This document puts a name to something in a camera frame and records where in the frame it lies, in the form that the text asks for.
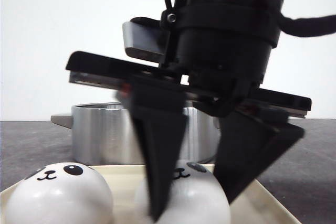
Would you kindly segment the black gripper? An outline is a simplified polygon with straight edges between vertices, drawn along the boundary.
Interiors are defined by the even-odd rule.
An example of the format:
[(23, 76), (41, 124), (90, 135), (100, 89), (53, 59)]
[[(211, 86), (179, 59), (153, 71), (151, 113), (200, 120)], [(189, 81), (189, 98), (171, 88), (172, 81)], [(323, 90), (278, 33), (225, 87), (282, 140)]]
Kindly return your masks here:
[(306, 97), (265, 90), (268, 59), (284, 30), (284, 0), (165, 0), (160, 25), (169, 32), (158, 67), (74, 52), (71, 82), (123, 89), (135, 77), (176, 86), (195, 106), (222, 116), (242, 102), (265, 103), (302, 118)]

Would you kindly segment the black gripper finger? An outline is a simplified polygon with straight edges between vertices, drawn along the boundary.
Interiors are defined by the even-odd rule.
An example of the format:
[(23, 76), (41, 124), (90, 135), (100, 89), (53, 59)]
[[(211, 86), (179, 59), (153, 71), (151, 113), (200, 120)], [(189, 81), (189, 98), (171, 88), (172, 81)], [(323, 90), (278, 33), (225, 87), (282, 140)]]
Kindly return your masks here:
[(303, 138), (284, 110), (240, 110), (219, 120), (221, 140), (214, 175), (232, 203), (274, 161)]
[(185, 93), (176, 88), (135, 77), (131, 81), (130, 114), (146, 164), (150, 194), (149, 213), (158, 221), (169, 199), (187, 117)]

